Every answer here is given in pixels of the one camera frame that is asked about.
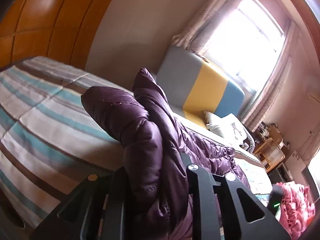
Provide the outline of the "purple down jacket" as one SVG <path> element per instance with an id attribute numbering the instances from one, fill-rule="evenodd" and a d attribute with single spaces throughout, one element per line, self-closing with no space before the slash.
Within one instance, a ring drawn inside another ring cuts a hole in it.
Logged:
<path id="1" fill-rule="evenodd" d="M 193 233 L 193 197 L 181 154 L 209 173 L 248 180 L 231 147 L 186 128 L 147 69 L 136 75 L 133 93 L 91 87 L 81 102 L 93 120 L 121 143 L 135 214 L 134 239 L 186 239 Z"/>

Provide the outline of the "wicker wooden chair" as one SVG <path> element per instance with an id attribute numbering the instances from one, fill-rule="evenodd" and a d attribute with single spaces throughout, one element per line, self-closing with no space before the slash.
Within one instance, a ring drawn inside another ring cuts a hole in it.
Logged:
<path id="1" fill-rule="evenodd" d="M 285 154 L 272 138 L 257 146 L 253 154 L 259 158 L 266 172 L 273 170 L 285 159 Z"/>

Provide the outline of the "pink red garment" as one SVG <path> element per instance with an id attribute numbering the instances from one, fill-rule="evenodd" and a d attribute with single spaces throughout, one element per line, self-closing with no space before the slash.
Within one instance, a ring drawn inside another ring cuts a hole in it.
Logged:
<path id="1" fill-rule="evenodd" d="M 294 181 L 276 185 L 284 193 L 280 202 L 279 222 L 291 239 L 299 239 L 316 214 L 314 203 L 308 199 L 309 187 Z"/>

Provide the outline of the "white printed pillow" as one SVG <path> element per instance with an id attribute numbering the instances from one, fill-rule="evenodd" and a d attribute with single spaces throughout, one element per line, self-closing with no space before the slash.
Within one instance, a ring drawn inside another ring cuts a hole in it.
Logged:
<path id="1" fill-rule="evenodd" d="M 242 123 L 232 113 L 221 118 L 211 112 L 204 111 L 206 128 L 227 140 L 233 146 L 240 146 L 247 138 L 246 130 Z"/>

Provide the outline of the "cluttered wooden desk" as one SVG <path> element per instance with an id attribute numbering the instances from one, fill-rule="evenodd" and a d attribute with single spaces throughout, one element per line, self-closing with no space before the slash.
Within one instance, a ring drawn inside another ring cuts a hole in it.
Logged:
<path id="1" fill-rule="evenodd" d="M 267 139 L 271 138 L 277 146 L 284 152 L 288 154 L 290 151 L 290 142 L 284 140 L 283 135 L 278 129 L 277 123 L 265 124 L 261 122 L 260 125 L 254 132 L 256 147 L 260 146 Z"/>

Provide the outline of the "striped bed cover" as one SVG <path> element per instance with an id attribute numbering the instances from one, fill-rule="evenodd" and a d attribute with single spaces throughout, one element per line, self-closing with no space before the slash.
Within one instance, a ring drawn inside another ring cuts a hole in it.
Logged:
<path id="1" fill-rule="evenodd" d="M 108 135 L 82 105 L 81 97 L 91 87 L 133 93 L 42 56 L 1 71 L 1 191 L 33 228 L 90 174 L 105 176 L 124 166 L 121 143 Z M 186 128 L 220 146 L 231 147 L 171 110 Z M 271 182 L 257 159 L 233 150 L 251 192 L 270 193 Z"/>

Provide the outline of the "grey yellow blue sofa chair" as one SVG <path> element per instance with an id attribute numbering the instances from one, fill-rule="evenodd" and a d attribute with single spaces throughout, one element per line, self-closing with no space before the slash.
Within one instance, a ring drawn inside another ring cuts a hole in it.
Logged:
<path id="1" fill-rule="evenodd" d="M 204 111 L 221 118 L 231 113 L 237 116 L 245 97 L 244 91 L 221 68 L 177 46 L 168 48 L 156 81 L 177 114 L 205 129 Z M 247 138 L 240 146 L 223 139 L 234 148 L 252 153 L 255 143 L 245 130 Z"/>

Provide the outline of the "beige curtain right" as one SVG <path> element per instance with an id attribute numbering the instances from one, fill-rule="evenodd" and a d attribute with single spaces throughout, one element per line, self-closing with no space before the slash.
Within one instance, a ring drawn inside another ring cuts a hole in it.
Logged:
<path id="1" fill-rule="evenodd" d="M 298 37 L 299 27 L 292 21 L 272 73 L 263 88 L 257 92 L 240 114 L 240 121 L 252 132 L 263 122 L 266 114 L 283 90 L 292 67 L 293 53 L 297 46 Z"/>

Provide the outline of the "beige curtain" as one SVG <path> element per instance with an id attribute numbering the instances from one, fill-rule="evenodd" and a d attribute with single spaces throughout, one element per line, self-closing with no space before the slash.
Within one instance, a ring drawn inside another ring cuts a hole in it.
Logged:
<path id="1" fill-rule="evenodd" d="M 283 90 L 292 67 L 293 53 L 297 46 L 298 37 L 299 27 L 292 21 L 272 73 L 263 88 L 257 92 L 240 114 L 240 121 L 252 132 L 263 122 L 266 114 Z"/>
<path id="2" fill-rule="evenodd" d="M 220 22 L 243 0 L 208 0 L 183 31 L 172 38 L 172 44 L 202 54 L 205 45 Z"/>

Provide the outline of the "bright window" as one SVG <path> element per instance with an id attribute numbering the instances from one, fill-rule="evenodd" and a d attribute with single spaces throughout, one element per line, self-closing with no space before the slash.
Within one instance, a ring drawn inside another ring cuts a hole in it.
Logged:
<path id="1" fill-rule="evenodd" d="M 285 34 L 258 0 L 243 0 L 213 31 L 204 57 L 248 91 L 260 91 L 276 66 Z"/>

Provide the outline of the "wooden wardrobe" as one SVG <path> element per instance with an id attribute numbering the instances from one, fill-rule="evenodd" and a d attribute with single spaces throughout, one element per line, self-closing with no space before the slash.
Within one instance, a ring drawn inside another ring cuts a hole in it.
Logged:
<path id="1" fill-rule="evenodd" d="M 1 19 L 1 67 L 32 56 L 84 69 L 112 0 L 14 0 Z"/>

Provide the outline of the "beige curtain left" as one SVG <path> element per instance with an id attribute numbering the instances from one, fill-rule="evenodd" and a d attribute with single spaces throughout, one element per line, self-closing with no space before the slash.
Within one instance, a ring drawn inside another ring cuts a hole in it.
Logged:
<path id="1" fill-rule="evenodd" d="M 183 31 L 172 38 L 172 44 L 202 54 L 205 45 L 220 22 L 243 0 L 208 0 Z"/>

